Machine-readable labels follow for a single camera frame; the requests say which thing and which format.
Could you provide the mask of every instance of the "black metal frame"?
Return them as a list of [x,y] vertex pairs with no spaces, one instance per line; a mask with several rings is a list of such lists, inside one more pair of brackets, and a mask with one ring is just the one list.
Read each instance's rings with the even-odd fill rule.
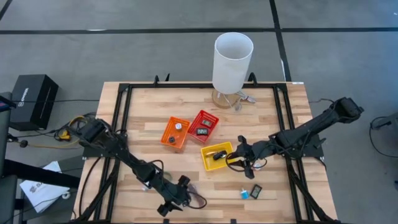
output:
[[[126,102],[125,102],[124,111],[123,111],[123,119],[122,119],[122,123],[121,123],[121,132],[122,133],[126,132],[126,126],[127,126],[127,120],[128,120],[128,114],[129,114],[129,108],[130,108],[130,102],[131,102],[131,95],[132,95],[132,90],[134,88],[213,88],[213,85],[210,82],[209,83],[168,83],[167,81],[169,80],[169,77],[170,77],[170,75],[167,75],[166,82],[162,82],[162,83],[159,83],[159,78],[158,78],[158,76],[156,76],[155,81],[153,83],[121,83],[121,84],[119,84],[118,96],[116,98],[116,105],[115,105],[113,120],[112,120],[113,129],[116,128],[116,125],[118,123],[118,114],[120,112],[122,95],[125,91],[127,92],[126,93],[127,95],[126,95]],[[290,128],[294,128],[293,114],[292,114],[292,109],[290,107],[289,94],[287,91],[286,83],[258,83],[257,78],[256,78],[255,74],[253,74],[253,73],[250,74],[248,81],[251,83],[245,83],[243,85],[243,88],[271,88],[271,89],[273,89],[274,98],[275,98],[275,107],[276,107],[276,111],[277,111],[280,130],[285,129],[284,118],[283,118],[283,114],[282,114],[282,107],[281,107],[280,98],[279,98],[279,91],[282,92],[283,97],[284,97],[286,111],[287,111],[287,117],[289,120],[289,126],[290,126]],[[106,159],[105,159],[103,173],[101,176],[101,185],[99,188],[102,188],[103,183],[105,182],[106,177],[108,176],[110,159],[111,159],[110,157],[106,157]],[[285,156],[285,161],[286,161],[286,166],[288,167],[287,172],[290,177],[292,175],[292,173],[291,173],[291,170],[289,169],[289,167],[292,166],[292,160],[289,156]],[[307,189],[307,181],[305,180],[305,173],[304,173],[304,167],[303,167],[302,160],[296,159],[296,161],[297,161],[298,176],[300,177],[300,180],[303,183],[305,189]],[[119,170],[119,166],[120,166],[120,161],[116,160],[115,165],[113,167],[113,171],[115,169]],[[297,194],[296,185],[292,181],[291,178],[289,178],[289,184],[290,184],[290,191],[292,193],[292,200],[293,200],[296,222],[299,223],[299,222],[303,221],[303,219],[301,216],[299,197]],[[111,193],[109,195],[109,202],[108,202],[108,207],[107,207],[107,211],[106,211],[106,219],[107,220],[111,220],[111,217],[112,217],[113,205],[114,205],[115,194],[116,194],[116,185],[117,185],[117,178],[115,179],[115,181],[112,183],[112,186],[111,186]],[[308,220],[313,221],[314,217],[313,217],[313,213],[312,213],[312,208],[307,200],[305,200],[305,208],[307,211]],[[101,212],[101,204],[99,204],[95,210],[94,220],[99,220],[100,212]]]

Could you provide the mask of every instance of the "black box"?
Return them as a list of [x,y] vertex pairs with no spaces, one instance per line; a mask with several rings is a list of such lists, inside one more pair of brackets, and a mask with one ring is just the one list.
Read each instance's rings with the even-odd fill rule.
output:
[[17,107],[11,110],[10,127],[18,131],[46,129],[57,91],[58,85],[47,75],[20,75],[12,91]]

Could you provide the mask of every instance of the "gray floor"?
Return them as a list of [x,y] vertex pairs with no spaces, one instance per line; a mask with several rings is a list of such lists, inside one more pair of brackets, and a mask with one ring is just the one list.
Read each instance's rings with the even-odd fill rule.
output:
[[[5,3],[0,0],[0,7]],[[282,27],[398,27],[393,0],[277,0]],[[179,27],[273,27],[267,0],[13,0],[0,29],[135,29]],[[255,46],[250,72],[261,81],[284,81],[275,34],[249,33]],[[0,35],[0,91],[11,91],[20,74],[46,73],[58,84],[58,99],[98,99],[104,81],[211,80],[218,34]],[[398,159],[372,149],[374,117],[398,111],[398,32],[283,34],[293,81],[308,97],[350,96],[365,113],[350,125],[322,133],[328,178],[339,219],[349,223],[396,223]],[[326,103],[312,104],[319,114]],[[57,103],[50,129],[95,111],[97,103]],[[11,131],[14,134],[25,134]],[[396,130],[374,132],[386,153],[398,155]],[[46,137],[32,142],[56,144]],[[81,150],[18,148],[7,158],[35,166],[78,156]],[[65,221],[70,212],[31,223]]]

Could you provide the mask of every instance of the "butcher block tabletop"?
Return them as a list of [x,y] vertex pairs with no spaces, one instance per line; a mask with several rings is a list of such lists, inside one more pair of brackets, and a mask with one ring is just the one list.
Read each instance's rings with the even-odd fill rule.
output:
[[[97,117],[112,123],[113,111],[119,82],[104,83]],[[294,123],[299,126],[312,118],[305,86],[302,83],[287,83]],[[131,96],[127,122],[130,152],[139,159],[153,161],[161,159],[164,171],[172,175],[177,183],[181,175],[191,179],[200,195],[207,199],[208,205],[195,210],[184,207],[183,212],[172,211],[166,216],[170,223],[295,223],[295,216],[287,176],[285,159],[275,155],[267,158],[267,165],[255,171],[254,179],[248,179],[242,172],[234,172],[224,167],[206,171],[200,149],[222,142],[231,142],[233,149],[239,144],[238,136],[243,135],[249,144],[267,140],[268,135],[280,131],[274,94],[271,88],[248,88],[243,91],[255,97],[256,103],[243,101],[242,110],[220,109],[211,100],[211,88],[134,88]],[[119,114],[120,125],[123,105]],[[289,127],[283,95],[280,93],[285,126]],[[216,129],[205,144],[187,136],[183,153],[160,143],[167,121],[171,116],[193,121],[200,110],[205,110],[220,119]],[[82,185],[96,158],[85,161],[77,192],[74,211],[78,213]],[[83,210],[98,193],[104,158],[95,165],[83,194]],[[337,218],[324,166],[313,158],[303,158],[308,189],[319,206],[332,218]],[[262,187],[258,199],[241,199],[242,188],[251,191],[254,184]],[[121,164],[118,186],[114,200],[112,223],[162,223],[157,208],[164,203],[154,190],[143,191],[143,185],[136,179],[128,166]],[[302,195],[300,207],[306,219]],[[105,195],[101,218],[105,218],[108,194]]]

